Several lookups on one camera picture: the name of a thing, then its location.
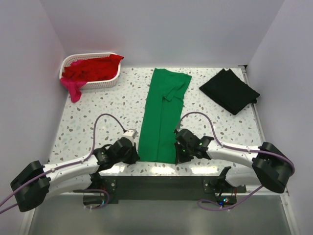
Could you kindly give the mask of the green t-shirt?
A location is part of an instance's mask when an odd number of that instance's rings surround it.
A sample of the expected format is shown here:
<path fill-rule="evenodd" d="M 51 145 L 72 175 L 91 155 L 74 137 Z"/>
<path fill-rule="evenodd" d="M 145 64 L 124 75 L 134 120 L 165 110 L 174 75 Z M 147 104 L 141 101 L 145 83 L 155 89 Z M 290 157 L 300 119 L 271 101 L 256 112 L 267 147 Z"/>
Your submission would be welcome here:
<path fill-rule="evenodd" d="M 141 161 L 175 163 L 174 130 L 191 79 L 192 76 L 185 73 L 154 69 L 138 144 Z"/>

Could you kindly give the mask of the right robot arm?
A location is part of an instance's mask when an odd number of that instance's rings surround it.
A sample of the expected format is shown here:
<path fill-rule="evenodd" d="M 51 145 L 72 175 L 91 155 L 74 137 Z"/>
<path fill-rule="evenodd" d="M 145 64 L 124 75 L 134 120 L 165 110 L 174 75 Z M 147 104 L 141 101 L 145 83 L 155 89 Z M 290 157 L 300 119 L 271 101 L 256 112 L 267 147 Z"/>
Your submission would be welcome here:
<path fill-rule="evenodd" d="M 177 164 L 198 158 L 223 160 L 248 168 L 232 174 L 227 171 L 221 174 L 218 187 L 223 192 L 230 192 L 234 187 L 257 179 L 266 189 L 283 193 L 295 172 L 291 160 L 269 142 L 260 146 L 243 146 L 223 143 L 214 137 L 198 138 L 188 129 L 175 130 L 174 133 Z"/>

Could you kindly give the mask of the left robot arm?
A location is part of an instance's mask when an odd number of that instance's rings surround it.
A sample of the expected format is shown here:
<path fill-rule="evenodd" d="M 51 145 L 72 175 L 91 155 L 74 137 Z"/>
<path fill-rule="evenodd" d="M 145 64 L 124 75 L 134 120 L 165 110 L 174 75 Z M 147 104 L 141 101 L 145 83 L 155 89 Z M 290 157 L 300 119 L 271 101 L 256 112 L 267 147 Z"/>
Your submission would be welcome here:
<path fill-rule="evenodd" d="M 64 192 L 101 188 L 100 178 L 94 176 L 123 162 L 134 164 L 139 160 L 133 137 L 121 137 L 114 144 L 106 144 L 76 160 L 59 164 L 29 163 L 10 186 L 21 212 L 30 211 L 45 199 Z"/>

